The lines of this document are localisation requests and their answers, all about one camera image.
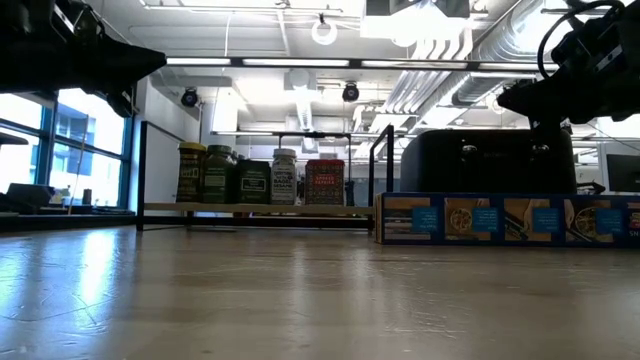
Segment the blue plastic wrap box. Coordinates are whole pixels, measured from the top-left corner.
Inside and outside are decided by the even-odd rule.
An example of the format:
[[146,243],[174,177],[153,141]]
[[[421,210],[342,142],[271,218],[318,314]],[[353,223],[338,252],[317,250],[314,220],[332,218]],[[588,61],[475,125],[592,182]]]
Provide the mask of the blue plastic wrap box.
[[381,193],[381,245],[498,245],[640,249],[640,197]]

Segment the dark side table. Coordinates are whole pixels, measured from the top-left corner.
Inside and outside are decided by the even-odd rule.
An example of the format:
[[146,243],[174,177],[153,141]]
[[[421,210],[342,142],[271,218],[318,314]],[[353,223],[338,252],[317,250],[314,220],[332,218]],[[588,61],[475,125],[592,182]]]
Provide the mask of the dark side table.
[[127,209],[103,206],[41,208],[35,214],[0,212],[0,234],[50,230],[73,230],[134,225],[136,214]]

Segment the long ceiling light bar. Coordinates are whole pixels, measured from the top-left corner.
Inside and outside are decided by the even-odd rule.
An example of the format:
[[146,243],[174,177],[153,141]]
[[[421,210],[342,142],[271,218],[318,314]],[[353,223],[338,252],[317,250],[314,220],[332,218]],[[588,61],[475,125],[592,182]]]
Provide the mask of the long ceiling light bar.
[[255,68],[339,68],[339,69],[400,69],[400,70],[508,70],[534,71],[535,62],[504,62],[477,60],[408,60],[408,59],[339,59],[339,58],[260,58],[260,57],[168,57],[168,66],[175,67],[255,67]]

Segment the black four-slot toaster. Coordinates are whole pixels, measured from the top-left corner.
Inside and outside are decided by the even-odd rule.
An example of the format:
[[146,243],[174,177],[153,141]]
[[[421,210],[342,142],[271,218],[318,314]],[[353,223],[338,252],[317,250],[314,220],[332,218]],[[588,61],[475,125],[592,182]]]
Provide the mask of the black four-slot toaster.
[[574,194],[571,136],[564,130],[432,130],[400,165],[402,192]]

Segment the green black pepper tin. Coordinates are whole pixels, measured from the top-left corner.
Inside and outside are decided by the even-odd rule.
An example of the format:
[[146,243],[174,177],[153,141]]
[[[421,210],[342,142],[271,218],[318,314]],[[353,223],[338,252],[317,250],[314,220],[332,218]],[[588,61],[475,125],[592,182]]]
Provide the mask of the green black pepper tin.
[[237,164],[238,202],[268,204],[270,202],[271,168],[266,161],[240,160]]

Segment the red smoked paprika tin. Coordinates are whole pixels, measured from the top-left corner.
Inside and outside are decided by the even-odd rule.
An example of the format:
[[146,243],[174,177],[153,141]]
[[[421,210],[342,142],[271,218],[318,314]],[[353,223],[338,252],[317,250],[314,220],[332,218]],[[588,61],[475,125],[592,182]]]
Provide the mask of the red smoked paprika tin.
[[344,161],[309,160],[305,165],[305,203],[307,205],[344,204]]

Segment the dark ceiling unit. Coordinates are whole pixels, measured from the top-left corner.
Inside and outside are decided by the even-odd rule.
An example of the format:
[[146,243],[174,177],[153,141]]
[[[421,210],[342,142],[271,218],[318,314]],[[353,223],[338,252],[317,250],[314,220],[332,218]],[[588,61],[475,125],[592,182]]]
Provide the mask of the dark ceiling unit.
[[469,18],[469,0],[366,0],[366,16],[391,16],[404,10],[437,9],[448,18]]

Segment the blue framed window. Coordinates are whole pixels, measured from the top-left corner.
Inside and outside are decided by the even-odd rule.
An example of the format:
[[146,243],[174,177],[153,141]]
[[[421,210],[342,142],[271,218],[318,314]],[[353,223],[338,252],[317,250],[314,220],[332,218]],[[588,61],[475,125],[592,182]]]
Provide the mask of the blue framed window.
[[51,204],[122,208],[129,200],[132,120],[80,89],[50,98],[0,94],[0,194],[13,184],[48,186]]

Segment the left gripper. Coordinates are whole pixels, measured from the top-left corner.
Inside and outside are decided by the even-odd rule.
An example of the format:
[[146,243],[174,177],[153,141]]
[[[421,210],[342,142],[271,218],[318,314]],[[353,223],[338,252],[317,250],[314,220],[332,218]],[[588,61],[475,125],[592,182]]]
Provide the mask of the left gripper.
[[109,92],[112,110],[133,117],[134,89],[126,88],[164,67],[166,55],[110,37],[63,36],[51,15],[52,0],[0,0],[0,93]]

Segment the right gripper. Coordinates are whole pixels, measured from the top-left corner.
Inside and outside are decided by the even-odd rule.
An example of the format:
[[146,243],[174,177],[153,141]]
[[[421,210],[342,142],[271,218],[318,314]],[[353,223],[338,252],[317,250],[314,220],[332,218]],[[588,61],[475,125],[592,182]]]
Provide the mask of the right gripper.
[[562,121],[587,123],[596,117],[622,121],[640,112],[640,22],[609,21],[593,57],[572,61],[539,81],[506,87],[497,102],[524,115],[532,131],[559,131]]

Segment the black bag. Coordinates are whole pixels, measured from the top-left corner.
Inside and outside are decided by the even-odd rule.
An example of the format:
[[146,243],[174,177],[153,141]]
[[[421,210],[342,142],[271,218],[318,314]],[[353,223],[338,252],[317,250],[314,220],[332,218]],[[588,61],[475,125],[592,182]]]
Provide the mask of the black bag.
[[54,193],[55,189],[47,185],[11,183],[6,195],[20,205],[38,210],[49,205]]

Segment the black metal wooden shelf rack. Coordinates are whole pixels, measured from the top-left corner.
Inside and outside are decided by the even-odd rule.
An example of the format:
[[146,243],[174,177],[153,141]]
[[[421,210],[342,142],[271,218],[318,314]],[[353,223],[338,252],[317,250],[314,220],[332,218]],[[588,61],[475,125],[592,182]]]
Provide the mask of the black metal wooden shelf rack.
[[205,203],[148,203],[145,199],[147,175],[148,129],[159,127],[149,121],[140,123],[138,156],[136,230],[142,232],[147,225],[171,227],[230,226],[280,227],[320,229],[371,230],[374,221],[375,149],[387,148],[386,190],[394,188],[395,128],[386,126],[373,136],[368,155],[368,191],[365,207],[339,205],[265,205],[265,204],[205,204]]

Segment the yellow-lid spice jar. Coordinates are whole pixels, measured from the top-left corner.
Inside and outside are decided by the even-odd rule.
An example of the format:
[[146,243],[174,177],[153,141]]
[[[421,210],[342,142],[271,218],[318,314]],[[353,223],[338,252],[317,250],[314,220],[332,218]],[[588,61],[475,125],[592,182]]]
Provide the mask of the yellow-lid spice jar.
[[177,202],[200,202],[202,199],[202,171],[206,148],[195,142],[181,142]]

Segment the silver ceiling air duct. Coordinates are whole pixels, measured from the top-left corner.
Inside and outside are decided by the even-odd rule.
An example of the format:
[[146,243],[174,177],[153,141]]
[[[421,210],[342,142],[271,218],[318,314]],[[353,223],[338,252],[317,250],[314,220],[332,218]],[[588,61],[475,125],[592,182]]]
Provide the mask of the silver ceiling air duct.
[[[428,39],[414,54],[438,60],[533,62],[539,39],[553,17],[543,10],[561,0],[517,0],[496,26],[478,40],[469,29],[446,40]],[[417,113],[440,104],[468,107],[480,102],[504,80],[463,72],[404,71],[382,109],[391,113]]]

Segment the black computer monitor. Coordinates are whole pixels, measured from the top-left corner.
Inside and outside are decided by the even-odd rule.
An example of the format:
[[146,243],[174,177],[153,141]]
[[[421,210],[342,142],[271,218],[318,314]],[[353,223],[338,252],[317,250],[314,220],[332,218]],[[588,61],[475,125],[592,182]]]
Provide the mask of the black computer monitor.
[[640,151],[615,142],[598,145],[605,193],[640,196]]

